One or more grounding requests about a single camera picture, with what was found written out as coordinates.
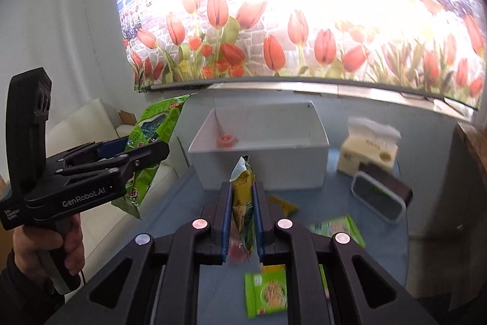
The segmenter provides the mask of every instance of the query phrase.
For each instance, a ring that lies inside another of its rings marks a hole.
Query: table
[[[401,285],[406,285],[408,273],[408,223],[406,217],[397,225],[385,223],[357,201],[350,192],[352,178],[337,172],[338,150],[330,149],[327,174],[322,189],[287,191],[278,196],[299,206],[291,216],[305,225],[349,214],[355,220],[367,252],[379,262]],[[396,164],[394,174],[399,176]],[[137,234],[146,232],[154,237],[172,234],[182,224],[201,214],[203,206],[215,203],[218,192],[203,192],[193,168],[131,230],[120,249]],[[250,263],[225,263],[223,266],[201,266],[198,301],[198,324],[286,324],[285,312],[247,319],[244,299],[244,273],[260,270],[256,252]]]

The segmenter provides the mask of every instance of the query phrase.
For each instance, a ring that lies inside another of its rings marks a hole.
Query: black sleeve
[[[45,289],[40,290],[21,273],[12,251],[7,267],[0,274],[0,322],[15,325],[45,323],[64,304],[64,296],[49,288],[48,283]]]

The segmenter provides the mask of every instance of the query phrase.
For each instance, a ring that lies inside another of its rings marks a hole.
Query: green snack bag
[[[327,222],[318,222],[308,226],[313,233],[320,234],[322,236],[331,237],[335,233],[347,233],[352,237],[357,244],[362,248],[365,248],[365,241],[360,234],[359,228],[355,224],[350,215],[343,216],[341,218],[333,219]],[[328,284],[326,282],[325,270],[322,264],[320,264],[321,282],[323,283],[323,289],[325,296],[330,299],[330,291],[328,290]]]
[[[247,316],[270,314],[287,309],[286,271],[245,273]]]
[[[148,107],[142,113],[136,126],[128,136],[125,151],[132,150],[149,142],[164,141],[169,143],[172,131],[174,131],[181,110],[183,109],[184,102],[188,98],[189,94],[169,98],[156,102]],[[125,196],[113,200],[111,202],[112,205],[140,219],[140,213],[137,207],[144,200],[157,169],[159,169],[159,164],[154,164],[152,167],[135,172],[133,177],[125,185],[127,190]]]

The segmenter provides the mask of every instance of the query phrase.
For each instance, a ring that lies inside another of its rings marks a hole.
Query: snack bag
[[[247,316],[269,314],[287,309],[286,271],[245,274]]]
[[[362,248],[365,248],[365,241],[360,234],[359,228],[355,224],[354,220],[350,215],[343,216],[341,218],[333,219],[327,222],[319,222],[311,224],[308,226],[313,233],[320,234],[322,236],[331,237],[335,233],[347,233],[352,237],[357,244]],[[328,289],[328,284],[326,282],[325,270],[322,264],[320,264],[321,282],[323,283],[323,289],[325,291],[325,296],[330,299],[330,291]]]
[[[174,131],[181,110],[183,109],[184,102],[188,98],[189,95],[169,98],[156,102],[148,107],[142,113],[140,120],[128,136],[125,151],[132,150],[149,142],[164,141],[169,143],[172,131]],[[111,202],[112,205],[140,219],[140,213],[137,207],[144,200],[157,169],[159,169],[159,164],[154,164],[152,167],[135,172],[133,177],[125,185],[127,189],[125,196],[113,200]]]
[[[289,218],[292,214],[299,210],[298,206],[295,206],[294,204],[289,203],[286,200],[282,200],[282,198],[278,196],[269,196],[269,201],[272,203],[277,203],[281,206],[282,213],[285,218]]]
[[[233,219],[239,232],[240,244],[245,249],[247,257],[250,258],[255,241],[254,202],[252,201],[254,173],[248,163],[248,156],[240,157],[232,172],[230,182],[233,191]]]

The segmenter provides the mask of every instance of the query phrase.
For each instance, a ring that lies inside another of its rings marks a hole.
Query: yellow snack bag
[[[255,241],[254,202],[252,201],[252,184],[254,173],[248,163],[248,156],[240,157],[230,179],[233,190],[232,213],[240,235],[240,242],[245,248],[247,257],[252,254]]]

